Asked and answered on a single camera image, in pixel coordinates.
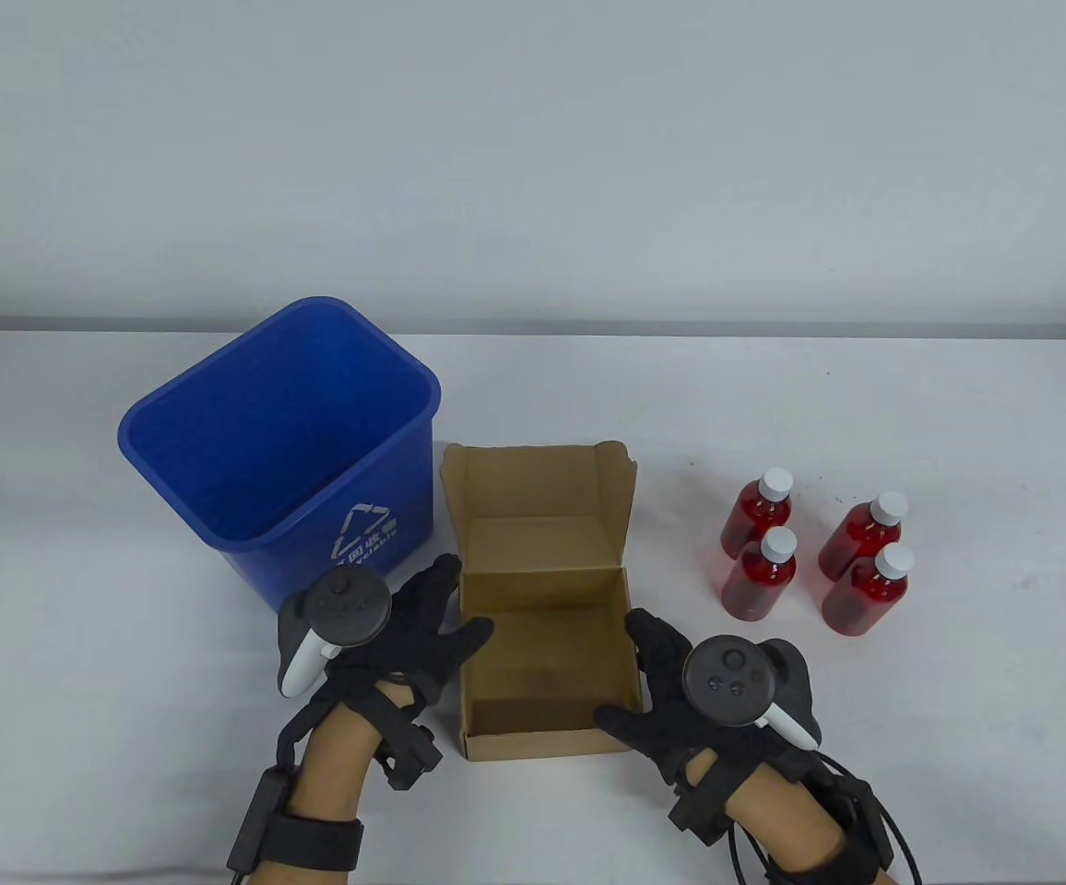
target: plastic bottle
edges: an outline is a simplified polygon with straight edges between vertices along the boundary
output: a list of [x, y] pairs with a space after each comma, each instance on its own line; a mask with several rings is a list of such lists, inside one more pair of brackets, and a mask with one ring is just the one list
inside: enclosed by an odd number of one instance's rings
[[722, 529], [722, 549], [727, 557], [737, 560], [742, 548], [752, 541], [761, 541], [769, 528], [786, 526], [791, 518], [794, 484], [790, 472], [772, 467], [758, 481], [743, 486]]
[[860, 637], [905, 595], [914, 553], [905, 544], [887, 544], [873, 558], [853, 563], [820, 607], [824, 623], [845, 637]]
[[782, 588], [795, 577], [795, 532], [766, 530], [752, 541], [722, 586], [722, 606], [740, 621], [761, 621], [778, 601]]
[[908, 513], [909, 502], [899, 493], [882, 493], [857, 504], [820, 549], [820, 572], [829, 581], [840, 581], [854, 561], [876, 556], [886, 544], [901, 538], [901, 520]]

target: black cable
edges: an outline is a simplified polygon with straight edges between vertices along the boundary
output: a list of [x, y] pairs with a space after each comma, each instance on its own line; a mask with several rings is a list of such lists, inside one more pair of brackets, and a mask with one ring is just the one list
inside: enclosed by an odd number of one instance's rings
[[[845, 778], [853, 778], [853, 776], [855, 776], [853, 772], [846, 770], [844, 766], [842, 766], [840, 762], [837, 762], [837, 760], [834, 759], [831, 756], [824, 753], [820, 753], [819, 751], [817, 751], [817, 756], [820, 756], [820, 759], [822, 759], [825, 765], [829, 765], [833, 768], [836, 768], [836, 770], [841, 774], [843, 774]], [[892, 837], [894, 837], [894, 841], [899, 843], [899, 851], [901, 851], [903, 858], [905, 858], [905, 866], [909, 868], [909, 875], [911, 876], [914, 885], [922, 885], [922, 875], [918, 871], [918, 864], [914, 860], [914, 854], [911, 850], [909, 850], [909, 844], [905, 843], [905, 837], [901, 833], [901, 830], [899, 830], [899, 823], [894, 822], [892, 815], [888, 812], [888, 810], [886, 810], [886, 806], [882, 804], [882, 801], [879, 801], [878, 798], [874, 796], [874, 801], [876, 802], [876, 804], [878, 804], [878, 814], [882, 814], [882, 821], [885, 822], [885, 825], [890, 827], [890, 832], [892, 834]], [[737, 881], [739, 881], [739, 885], [747, 885], [747, 880], [745, 880], [745, 875], [742, 872], [742, 863], [739, 859], [739, 847], [737, 847], [737, 832], [739, 832], [739, 825], [737, 825], [736, 822], [731, 821], [730, 832], [728, 832], [728, 844], [730, 844], [730, 863], [734, 865], [734, 878]], [[769, 856], [763, 854], [762, 849], [758, 847], [758, 842], [755, 841], [753, 835], [748, 834], [748, 832], [745, 831], [745, 828], [743, 828], [742, 832], [747, 836], [748, 842], [750, 842], [750, 847], [755, 850], [755, 854], [758, 855], [758, 863], [761, 863], [763, 869], [770, 871], [770, 868], [772, 868], [774, 862], [771, 860]]]
[[739, 860], [739, 825], [730, 823], [730, 863], [734, 864], [734, 876], [739, 885], [747, 885], [747, 876], [742, 873], [742, 862]]

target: table surface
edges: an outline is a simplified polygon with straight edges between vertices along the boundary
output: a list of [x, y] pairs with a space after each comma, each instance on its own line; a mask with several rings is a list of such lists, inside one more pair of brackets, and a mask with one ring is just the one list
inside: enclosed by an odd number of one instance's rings
[[[0, 332], [0, 876], [225, 881], [294, 709], [273, 682], [275, 620], [115, 429], [229, 338]], [[633, 601], [694, 640], [795, 642], [824, 750], [874, 785], [927, 881], [1066, 881], [1066, 341], [400, 341], [439, 375], [436, 447], [625, 440]], [[796, 477], [802, 573], [763, 623], [737, 623], [711, 589], [728, 569], [715, 538], [774, 464]], [[919, 566], [845, 640], [817, 612], [815, 548], [887, 487], [911, 499]], [[391, 578], [454, 546], [440, 498], [434, 538]], [[731, 875], [723, 848], [668, 825], [645, 759], [469, 763], [456, 710], [427, 719], [445, 761], [410, 793], [372, 776], [357, 882]]]

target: white wall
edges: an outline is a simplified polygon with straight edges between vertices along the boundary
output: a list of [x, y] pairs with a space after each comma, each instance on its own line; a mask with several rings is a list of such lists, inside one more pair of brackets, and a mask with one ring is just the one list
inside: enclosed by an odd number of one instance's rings
[[1066, 3], [0, 0], [0, 316], [1066, 324]]

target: open cardboard box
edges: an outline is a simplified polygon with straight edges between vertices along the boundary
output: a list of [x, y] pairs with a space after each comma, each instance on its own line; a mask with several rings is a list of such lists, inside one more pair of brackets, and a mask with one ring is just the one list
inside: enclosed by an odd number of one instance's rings
[[441, 465], [461, 545], [463, 616], [496, 633], [463, 667], [473, 761], [625, 750], [598, 705], [639, 711], [623, 549], [635, 463], [623, 442], [449, 446]]

